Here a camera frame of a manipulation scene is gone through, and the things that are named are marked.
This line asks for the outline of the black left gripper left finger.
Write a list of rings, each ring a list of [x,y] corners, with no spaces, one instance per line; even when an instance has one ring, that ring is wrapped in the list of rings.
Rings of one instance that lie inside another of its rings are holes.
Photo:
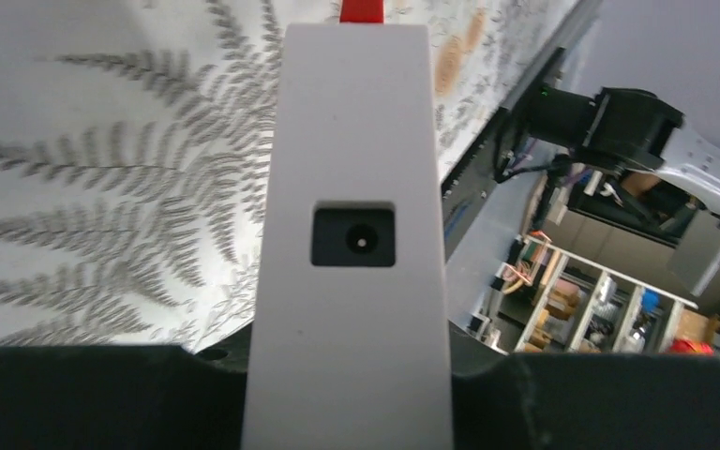
[[[0,347],[0,449],[236,449],[250,336],[196,353]]]

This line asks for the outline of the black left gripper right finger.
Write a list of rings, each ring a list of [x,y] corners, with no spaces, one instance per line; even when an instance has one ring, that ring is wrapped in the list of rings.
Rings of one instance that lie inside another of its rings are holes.
[[[449,328],[458,449],[720,449],[720,359],[510,353]]]

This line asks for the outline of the white router box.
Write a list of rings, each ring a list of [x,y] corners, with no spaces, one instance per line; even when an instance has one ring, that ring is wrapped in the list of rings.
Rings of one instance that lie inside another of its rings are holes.
[[[285,33],[245,449],[449,449],[428,29]]]

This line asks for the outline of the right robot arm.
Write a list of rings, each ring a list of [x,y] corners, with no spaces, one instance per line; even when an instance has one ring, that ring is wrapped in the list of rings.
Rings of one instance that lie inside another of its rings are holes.
[[[517,103],[504,134],[567,149],[546,172],[583,164],[611,175],[651,174],[720,218],[720,148],[651,92],[604,87],[585,97],[543,85]]]

